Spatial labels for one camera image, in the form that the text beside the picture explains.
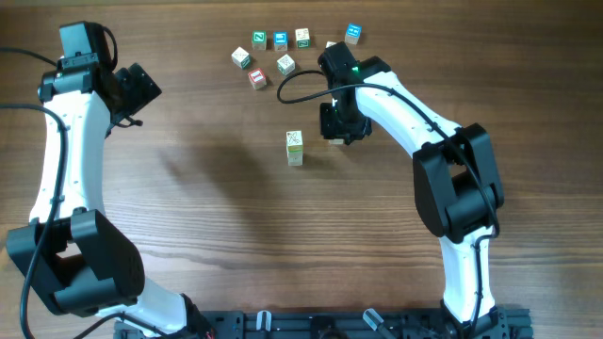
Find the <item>white block yellow side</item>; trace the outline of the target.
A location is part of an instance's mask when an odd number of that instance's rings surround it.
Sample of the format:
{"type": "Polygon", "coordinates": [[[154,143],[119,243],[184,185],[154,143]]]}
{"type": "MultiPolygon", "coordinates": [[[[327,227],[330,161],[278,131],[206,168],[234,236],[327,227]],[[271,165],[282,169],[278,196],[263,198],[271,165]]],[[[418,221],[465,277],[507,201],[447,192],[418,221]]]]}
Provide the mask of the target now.
{"type": "Polygon", "coordinates": [[[286,134],[286,151],[288,153],[297,153],[303,151],[302,132],[287,131],[286,134]]]}

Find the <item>green n block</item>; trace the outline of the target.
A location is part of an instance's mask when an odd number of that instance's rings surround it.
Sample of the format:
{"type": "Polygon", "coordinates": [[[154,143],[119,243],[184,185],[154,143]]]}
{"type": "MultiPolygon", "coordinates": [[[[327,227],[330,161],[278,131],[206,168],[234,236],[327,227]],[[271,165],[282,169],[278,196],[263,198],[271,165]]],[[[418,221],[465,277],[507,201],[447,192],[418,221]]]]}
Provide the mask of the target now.
{"type": "Polygon", "coordinates": [[[303,151],[288,152],[287,159],[299,158],[303,156],[303,151]]]}
{"type": "Polygon", "coordinates": [[[252,33],[253,50],[266,50],[268,45],[268,35],[265,30],[254,30],[252,33]]]}

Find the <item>yellow top block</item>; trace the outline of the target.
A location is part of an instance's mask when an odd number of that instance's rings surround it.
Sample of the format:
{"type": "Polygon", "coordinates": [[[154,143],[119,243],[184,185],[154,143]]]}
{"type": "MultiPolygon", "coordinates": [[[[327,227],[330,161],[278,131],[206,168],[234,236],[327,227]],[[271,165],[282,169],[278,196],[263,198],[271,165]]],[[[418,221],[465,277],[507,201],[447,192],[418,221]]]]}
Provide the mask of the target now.
{"type": "Polygon", "coordinates": [[[342,138],[329,139],[329,144],[331,145],[343,145],[344,143],[344,139],[342,138]]]}

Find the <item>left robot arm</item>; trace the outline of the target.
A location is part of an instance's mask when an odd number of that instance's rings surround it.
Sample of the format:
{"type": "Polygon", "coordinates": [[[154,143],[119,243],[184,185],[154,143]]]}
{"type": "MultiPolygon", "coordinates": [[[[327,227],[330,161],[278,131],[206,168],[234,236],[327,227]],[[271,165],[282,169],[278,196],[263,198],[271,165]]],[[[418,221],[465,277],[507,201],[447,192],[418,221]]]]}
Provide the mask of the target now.
{"type": "Polygon", "coordinates": [[[36,294],[54,315],[114,320],[119,335],[212,338],[216,330],[185,295],[149,279],[136,246],[106,217],[104,145],[114,127],[160,94],[139,65],[118,67],[117,43],[90,22],[59,29],[63,55],[38,89],[46,117],[41,186],[28,224],[8,233],[24,274],[20,305],[36,294]]]}

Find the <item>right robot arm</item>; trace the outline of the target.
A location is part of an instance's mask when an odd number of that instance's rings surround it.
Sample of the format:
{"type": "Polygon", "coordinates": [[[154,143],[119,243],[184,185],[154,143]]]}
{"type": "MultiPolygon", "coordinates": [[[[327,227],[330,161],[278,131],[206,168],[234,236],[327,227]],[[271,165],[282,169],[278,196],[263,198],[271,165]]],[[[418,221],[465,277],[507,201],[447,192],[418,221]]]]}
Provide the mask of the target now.
{"type": "Polygon", "coordinates": [[[442,249],[444,306],[458,324],[476,324],[495,305],[488,245],[504,203],[489,135],[439,116],[384,61],[358,61],[344,42],[327,47],[318,65],[333,96],[320,107],[320,133],[349,145],[378,123],[409,154],[416,210],[442,249]]]}

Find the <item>white block centre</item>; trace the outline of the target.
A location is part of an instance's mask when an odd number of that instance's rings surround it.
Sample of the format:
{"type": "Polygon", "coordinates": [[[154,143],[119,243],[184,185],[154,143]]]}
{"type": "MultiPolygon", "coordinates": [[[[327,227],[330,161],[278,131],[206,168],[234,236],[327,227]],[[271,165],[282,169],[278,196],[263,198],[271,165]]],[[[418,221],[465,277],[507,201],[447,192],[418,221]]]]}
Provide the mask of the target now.
{"type": "Polygon", "coordinates": [[[277,60],[277,69],[283,76],[288,76],[296,69],[294,59],[290,55],[284,55],[277,60]]]}

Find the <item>red I block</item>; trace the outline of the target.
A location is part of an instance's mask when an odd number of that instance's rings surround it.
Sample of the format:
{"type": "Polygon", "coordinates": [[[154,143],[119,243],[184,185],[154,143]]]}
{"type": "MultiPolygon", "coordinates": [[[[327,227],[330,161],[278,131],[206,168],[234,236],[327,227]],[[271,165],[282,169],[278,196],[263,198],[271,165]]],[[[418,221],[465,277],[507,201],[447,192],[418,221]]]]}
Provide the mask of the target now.
{"type": "Polygon", "coordinates": [[[248,77],[255,90],[264,88],[268,83],[267,77],[261,68],[250,71],[248,77]]]}

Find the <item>blue top block right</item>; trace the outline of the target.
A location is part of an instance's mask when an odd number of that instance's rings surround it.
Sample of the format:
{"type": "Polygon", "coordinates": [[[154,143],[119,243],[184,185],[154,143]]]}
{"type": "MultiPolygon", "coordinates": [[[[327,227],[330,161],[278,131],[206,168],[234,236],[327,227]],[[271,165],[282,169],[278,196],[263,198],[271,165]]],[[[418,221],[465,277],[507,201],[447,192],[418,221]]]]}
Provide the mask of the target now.
{"type": "Polygon", "coordinates": [[[350,23],[345,34],[345,42],[357,45],[362,33],[362,27],[358,24],[350,23]]]}

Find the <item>blue block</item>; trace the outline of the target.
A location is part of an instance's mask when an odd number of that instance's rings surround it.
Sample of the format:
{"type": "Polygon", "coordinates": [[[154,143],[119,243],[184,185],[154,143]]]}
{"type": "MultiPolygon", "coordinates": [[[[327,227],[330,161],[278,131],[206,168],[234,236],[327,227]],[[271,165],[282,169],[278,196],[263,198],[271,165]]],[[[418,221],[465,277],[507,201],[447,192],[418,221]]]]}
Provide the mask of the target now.
{"type": "Polygon", "coordinates": [[[350,23],[345,34],[345,42],[357,45],[362,33],[362,27],[358,24],[350,23]]]}
{"type": "Polygon", "coordinates": [[[274,50],[283,52],[288,49],[288,34],[286,31],[276,31],[273,33],[274,50]]]}

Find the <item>white block green side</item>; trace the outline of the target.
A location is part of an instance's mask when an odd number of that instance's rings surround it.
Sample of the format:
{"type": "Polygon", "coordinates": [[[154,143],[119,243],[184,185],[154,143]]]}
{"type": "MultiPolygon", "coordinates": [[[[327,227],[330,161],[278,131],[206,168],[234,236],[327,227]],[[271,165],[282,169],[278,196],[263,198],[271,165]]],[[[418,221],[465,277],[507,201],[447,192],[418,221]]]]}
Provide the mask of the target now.
{"type": "Polygon", "coordinates": [[[309,48],[311,37],[308,28],[298,28],[295,30],[296,44],[299,49],[309,48]]]}

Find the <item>blue top block left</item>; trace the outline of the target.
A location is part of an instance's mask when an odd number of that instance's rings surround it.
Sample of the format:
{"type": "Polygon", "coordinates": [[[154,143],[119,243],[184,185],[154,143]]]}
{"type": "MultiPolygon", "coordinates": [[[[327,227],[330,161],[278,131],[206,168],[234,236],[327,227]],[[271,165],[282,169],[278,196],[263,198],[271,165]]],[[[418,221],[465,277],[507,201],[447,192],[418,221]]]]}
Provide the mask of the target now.
{"type": "Polygon", "coordinates": [[[288,49],[288,34],[286,31],[276,31],[273,33],[274,50],[283,52],[288,49]]]}

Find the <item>white block teal side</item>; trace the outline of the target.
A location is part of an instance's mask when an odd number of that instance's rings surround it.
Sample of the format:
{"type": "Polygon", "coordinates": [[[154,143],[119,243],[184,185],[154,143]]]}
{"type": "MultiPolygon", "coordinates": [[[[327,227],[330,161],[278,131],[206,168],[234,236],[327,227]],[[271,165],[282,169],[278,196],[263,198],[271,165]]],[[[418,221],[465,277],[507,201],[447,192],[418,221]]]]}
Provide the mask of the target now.
{"type": "Polygon", "coordinates": [[[231,54],[233,62],[242,70],[246,69],[251,63],[250,54],[242,47],[237,47],[231,54]]]}

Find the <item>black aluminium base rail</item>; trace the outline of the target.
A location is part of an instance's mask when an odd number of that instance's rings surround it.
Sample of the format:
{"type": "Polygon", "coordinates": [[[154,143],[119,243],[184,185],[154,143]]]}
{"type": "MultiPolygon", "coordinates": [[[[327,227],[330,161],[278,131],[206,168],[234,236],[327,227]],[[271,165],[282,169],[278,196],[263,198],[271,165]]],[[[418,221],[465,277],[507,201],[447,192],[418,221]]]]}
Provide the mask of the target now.
{"type": "MultiPolygon", "coordinates": [[[[258,315],[237,312],[204,312],[214,332],[211,338],[459,338],[453,323],[441,309],[413,309],[381,313],[382,325],[373,329],[361,313],[273,313],[269,325],[258,315]]],[[[482,317],[476,338],[532,339],[534,330],[528,309],[500,307],[482,317]]]]}

